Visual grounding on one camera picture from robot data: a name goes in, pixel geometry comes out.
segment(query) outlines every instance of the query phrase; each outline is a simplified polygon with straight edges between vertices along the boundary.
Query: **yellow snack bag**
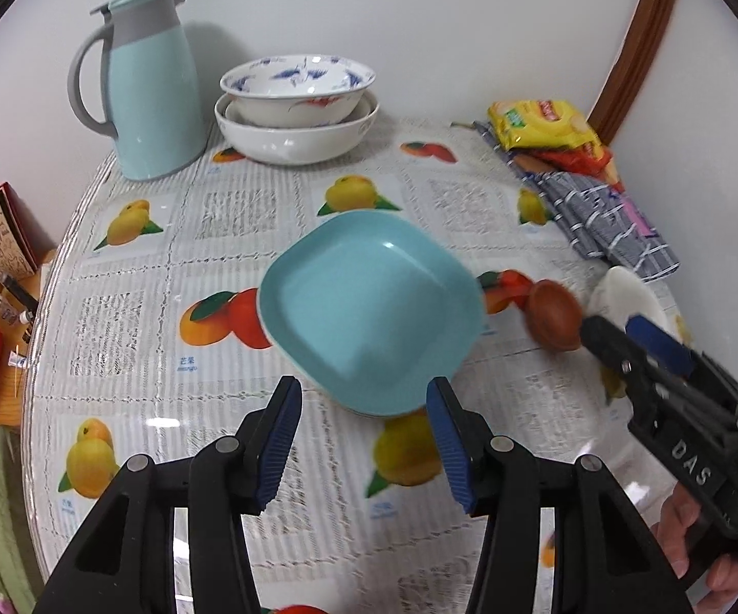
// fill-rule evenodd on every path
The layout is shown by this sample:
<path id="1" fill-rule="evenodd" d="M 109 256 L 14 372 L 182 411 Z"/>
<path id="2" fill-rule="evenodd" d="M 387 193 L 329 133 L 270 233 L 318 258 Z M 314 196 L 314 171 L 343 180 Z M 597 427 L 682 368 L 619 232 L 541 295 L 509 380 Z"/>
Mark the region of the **yellow snack bag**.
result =
<path id="1" fill-rule="evenodd" d="M 506 149 L 585 147 L 594 159 L 603 155 L 597 133 L 567 101 L 495 101 L 489 118 Z"/>

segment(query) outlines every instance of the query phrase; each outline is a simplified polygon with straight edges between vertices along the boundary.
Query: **book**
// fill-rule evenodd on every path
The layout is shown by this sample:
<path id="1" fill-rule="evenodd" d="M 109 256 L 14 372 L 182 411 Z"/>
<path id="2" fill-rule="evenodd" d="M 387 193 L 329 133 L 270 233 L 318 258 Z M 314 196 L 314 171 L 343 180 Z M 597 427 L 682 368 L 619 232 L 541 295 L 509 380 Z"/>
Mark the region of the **book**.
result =
<path id="1" fill-rule="evenodd" d="M 4 275 L 24 279 L 38 266 L 36 255 L 25 237 L 8 183 L 0 185 L 0 279 Z"/>

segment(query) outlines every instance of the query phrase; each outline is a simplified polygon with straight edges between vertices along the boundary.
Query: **checkered cloth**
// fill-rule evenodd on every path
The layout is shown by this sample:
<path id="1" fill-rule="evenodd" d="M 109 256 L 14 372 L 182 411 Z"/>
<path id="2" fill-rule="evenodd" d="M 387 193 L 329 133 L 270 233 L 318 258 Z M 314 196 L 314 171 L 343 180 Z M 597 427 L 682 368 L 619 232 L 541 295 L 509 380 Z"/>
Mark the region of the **checkered cloth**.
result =
<path id="1" fill-rule="evenodd" d="M 487 122 L 474 126 L 522 182 L 539 194 L 581 256 L 607 258 L 633 270 L 643 281 L 676 272 L 679 260 L 627 194 L 585 175 L 526 173 L 513 163 Z"/>

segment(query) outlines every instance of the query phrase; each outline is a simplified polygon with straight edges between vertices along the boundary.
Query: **white wall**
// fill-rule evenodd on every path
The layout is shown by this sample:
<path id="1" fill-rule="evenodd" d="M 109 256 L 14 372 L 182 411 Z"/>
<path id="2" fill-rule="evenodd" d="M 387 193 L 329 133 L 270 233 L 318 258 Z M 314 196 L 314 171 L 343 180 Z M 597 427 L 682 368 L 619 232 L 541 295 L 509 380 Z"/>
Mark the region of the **white wall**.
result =
<path id="1" fill-rule="evenodd" d="M 0 21 L 0 182 L 58 240 L 110 143 L 70 112 L 73 52 L 106 0 L 17 0 Z M 637 0 L 187 0 L 208 113 L 225 69 L 289 51 L 337 53 L 378 73 L 391 114 L 470 119 L 495 98 L 567 98 L 588 111 Z M 97 103 L 96 55 L 85 102 Z"/>
<path id="2" fill-rule="evenodd" d="M 722 0 L 677 1 L 612 148 L 682 260 L 669 285 L 699 346 L 738 377 L 738 21 Z"/>

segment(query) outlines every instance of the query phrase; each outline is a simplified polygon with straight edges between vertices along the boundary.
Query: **metal screw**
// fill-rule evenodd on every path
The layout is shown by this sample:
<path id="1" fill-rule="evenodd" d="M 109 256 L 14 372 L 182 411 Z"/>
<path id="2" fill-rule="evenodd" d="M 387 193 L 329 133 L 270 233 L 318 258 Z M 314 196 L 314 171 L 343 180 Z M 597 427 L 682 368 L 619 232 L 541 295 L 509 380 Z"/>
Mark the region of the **metal screw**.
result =
<path id="1" fill-rule="evenodd" d="M 219 453 L 232 453 L 238 449 L 240 443 L 235 436 L 222 436 L 216 441 L 216 450 Z"/>
<path id="2" fill-rule="evenodd" d="M 491 447 L 499 453 L 510 453 L 514 449 L 514 441 L 507 436 L 495 436 L 491 439 Z"/>
<path id="3" fill-rule="evenodd" d="M 134 454 L 127 460 L 127 469 L 129 471 L 144 471 L 150 460 L 143 454 Z"/>
<path id="4" fill-rule="evenodd" d="M 579 460 L 585 471 L 596 472 L 602 467 L 602 460 L 595 454 L 583 455 L 582 459 Z"/>

